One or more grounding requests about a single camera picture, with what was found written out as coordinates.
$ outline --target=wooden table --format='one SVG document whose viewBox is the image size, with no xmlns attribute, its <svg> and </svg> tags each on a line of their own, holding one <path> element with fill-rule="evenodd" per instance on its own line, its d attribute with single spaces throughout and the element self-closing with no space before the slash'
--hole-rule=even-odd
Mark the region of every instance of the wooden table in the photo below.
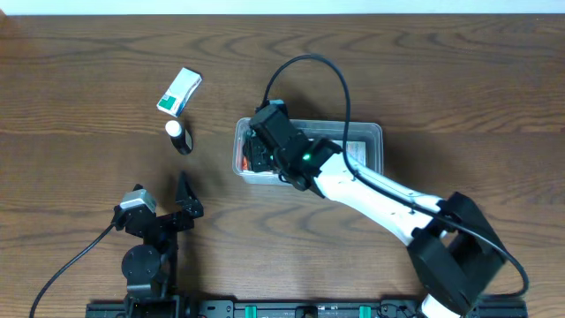
<svg viewBox="0 0 565 318">
<path fill-rule="evenodd" d="M 175 210 L 186 170 L 205 216 L 181 235 L 180 286 L 238 299 L 372 299 L 424 291 L 403 245 L 357 211 L 231 169 L 234 127 L 286 60 L 318 52 L 350 85 L 355 121 L 385 132 L 386 174 L 484 209 L 531 278 L 532 317 L 565 310 L 562 16 L 29 17 L 0 26 L 0 316 L 28 315 L 46 281 L 108 224 L 136 183 Z M 155 104 L 181 66 L 204 76 L 181 156 Z M 294 118 L 343 120 L 322 64 L 272 96 Z M 37 317 L 121 299 L 111 232 L 49 289 Z M 510 267 L 490 292 L 520 286 Z"/>
</svg>

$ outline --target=white bottle cap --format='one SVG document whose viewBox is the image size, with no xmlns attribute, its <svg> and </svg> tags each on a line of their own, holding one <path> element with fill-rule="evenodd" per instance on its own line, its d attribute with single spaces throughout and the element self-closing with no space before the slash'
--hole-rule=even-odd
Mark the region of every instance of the white bottle cap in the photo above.
<svg viewBox="0 0 565 318">
<path fill-rule="evenodd" d="M 165 130 L 170 137 L 178 137 L 183 132 L 183 127 L 176 120 L 170 120 L 165 125 Z"/>
</svg>

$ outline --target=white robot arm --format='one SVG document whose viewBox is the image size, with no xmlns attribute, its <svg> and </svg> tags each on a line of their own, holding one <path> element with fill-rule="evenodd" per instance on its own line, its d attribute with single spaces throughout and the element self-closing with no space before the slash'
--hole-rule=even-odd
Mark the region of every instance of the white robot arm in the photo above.
<svg viewBox="0 0 565 318">
<path fill-rule="evenodd" d="M 418 278 L 430 293 L 421 307 L 429 318 L 467 314 L 507 258 L 513 259 L 477 205 L 464 195 L 454 193 L 445 201 L 399 185 L 349 156 L 346 161 L 341 147 L 328 139 L 309 140 L 275 104 L 260 109 L 250 127 L 272 153 L 281 178 L 298 190 L 358 210 L 407 246 Z M 441 237 L 455 230 L 459 233 L 445 247 Z"/>
<path fill-rule="evenodd" d="M 437 203 L 441 201 L 441 198 L 418 193 L 399 185 L 395 181 L 367 169 L 352 157 L 350 157 L 350 163 L 373 185 L 398 197 L 403 197 L 406 201 L 412 201 L 434 213 L 440 211 Z M 430 216 L 414 213 L 410 207 L 376 193 L 354 178 L 345 165 L 342 155 L 332 155 L 321 166 L 320 170 L 321 174 L 314 178 L 314 182 L 324 196 L 361 212 L 395 234 L 406 246 L 414 239 L 412 232 L 415 228 L 424 229 L 432 221 Z M 460 316 L 445 308 L 431 295 L 428 295 L 422 303 L 421 311 L 430 318 L 456 318 Z"/>
</svg>

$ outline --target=black bottle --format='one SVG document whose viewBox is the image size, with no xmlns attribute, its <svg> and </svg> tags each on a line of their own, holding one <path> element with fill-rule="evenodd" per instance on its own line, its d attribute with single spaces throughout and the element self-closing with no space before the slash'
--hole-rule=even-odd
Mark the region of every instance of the black bottle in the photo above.
<svg viewBox="0 0 565 318">
<path fill-rule="evenodd" d="M 165 125 L 165 130 L 173 142 L 173 146 L 181 155 L 188 155 L 192 152 L 192 136 L 176 120 L 170 120 Z"/>
</svg>

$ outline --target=plastic container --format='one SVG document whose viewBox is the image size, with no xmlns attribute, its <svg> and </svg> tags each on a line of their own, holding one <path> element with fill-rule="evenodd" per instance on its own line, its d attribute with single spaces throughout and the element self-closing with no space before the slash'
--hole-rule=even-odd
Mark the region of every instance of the plastic container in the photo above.
<svg viewBox="0 0 565 318">
<path fill-rule="evenodd" d="M 236 125 L 236 138 L 233 145 L 233 159 L 231 167 L 233 171 L 241 176 L 245 182 L 256 185 L 278 185 L 288 186 L 279 180 L 278 174 L 274 172 L 253 172 L 243 170 L 243 146 L 245 143 L 245 133 L 249 129 L 249 117 L 239 119 Z M 301 129 L 308 138 L 326 137 L 342 145 L 343 122 L 325 120 L 302 120 L 291 119 L 291 123 Z M 365 155 L 362 155 L 362 148 L 357 147 L 362 143 L 365 145 Z M 373 123 L 350 123 L 348 132 L 348 149 L 351 154 L 351 146 L 355 145 L 356 154 L 352 154 L 358 161 L 365 159 L 365 166 L 377 173 L 382 174 L 382 130 L 380 126 Z"/>
</svg>

